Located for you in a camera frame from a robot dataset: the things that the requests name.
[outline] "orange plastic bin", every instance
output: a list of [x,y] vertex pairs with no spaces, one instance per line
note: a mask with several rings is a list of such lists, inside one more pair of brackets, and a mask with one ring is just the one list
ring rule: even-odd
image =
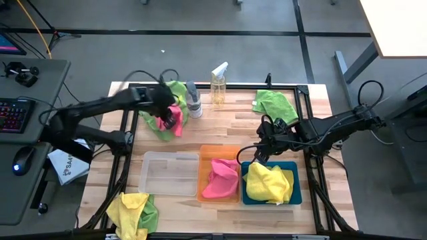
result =
[[[238,145],[202,145],[200,147],[199,176],[197,180],[197,200],[202,203],[238,203],[240,202],[240,183],[236,194],[219,199],[207,199],[201,195],[209,183],[209,174],[212,171],[213,158],[234,160],[240,150]],[[239,181],[241,179],[240,166],[238,167]]]

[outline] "computer mouse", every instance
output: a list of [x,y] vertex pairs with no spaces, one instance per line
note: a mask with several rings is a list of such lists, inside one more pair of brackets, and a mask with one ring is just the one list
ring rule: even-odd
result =
[[20,148],[13,158],[12,171],[16,176],[22,176],[28,172],[31,167],[35,148],[26,146]]

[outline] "orange cable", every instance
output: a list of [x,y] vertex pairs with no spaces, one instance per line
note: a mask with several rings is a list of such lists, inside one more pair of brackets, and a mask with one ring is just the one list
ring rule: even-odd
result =
[[46,40],[44,38],[44,36],[41,34],[40,29],[37,27],[37,25],[35,24],[33,18],[31,18],[30,14],[27,12],[27,10],[25,9],[24,5],[22,5],[20,0],[16,0],[18,2],[18,4],[21,6],[22,10],[24,10],[25,14],[27,15],[27,17],[29,18],[29,20],[32,22],[33,26],[36,28],[37,32],[39,33],[41,40],[43,40],[43,43],[45,44],[45,47],[47,49],[47,54],[49,55],[49,58],[52,59],[52,53],[49,50],[49,47],[47,46]]

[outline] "white spray nozzle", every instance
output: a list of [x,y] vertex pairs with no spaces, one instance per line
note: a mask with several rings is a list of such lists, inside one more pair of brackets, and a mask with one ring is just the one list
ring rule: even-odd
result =
[[227,70],[228,63],[224,62],[219,67],[212,71],[212,77],[221,79],[224,76],[224,72]]

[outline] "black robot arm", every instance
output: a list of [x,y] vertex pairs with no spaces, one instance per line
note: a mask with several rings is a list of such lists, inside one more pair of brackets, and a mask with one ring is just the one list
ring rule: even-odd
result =
[[114,155],[126,155],[129,153],[129,142],[133,136],[123,131],[105,132],[93,129],[80,125],[79,122],[84,118],[116,110],[135,110],[160,117],[166,129],[170,129],[175,125],[176,119],[168,107],[174,103],[175,98],[164,83],[154,88],[131,87],[112,97],[58,109],[50,118],[49,125],[44,128],[41,141],[49,142],[87,163],[91,163],[92,151],[76,143],[74,139],[84,138],[98,144],[106,144]]
[[[264,117],[269,118],[270,122],[264,121]],[[346,140],[352,133],[382,126],[381,119],[366,105],[325,119],[313,117],[291,125],[282,119],[272,123],[271,118],[264,115],[257,130],[261,141],[257,144],[255,158],[265,163],[270,155],[280,155],[288,149],[309,149],[311,154],[323,156],[335,142]]]

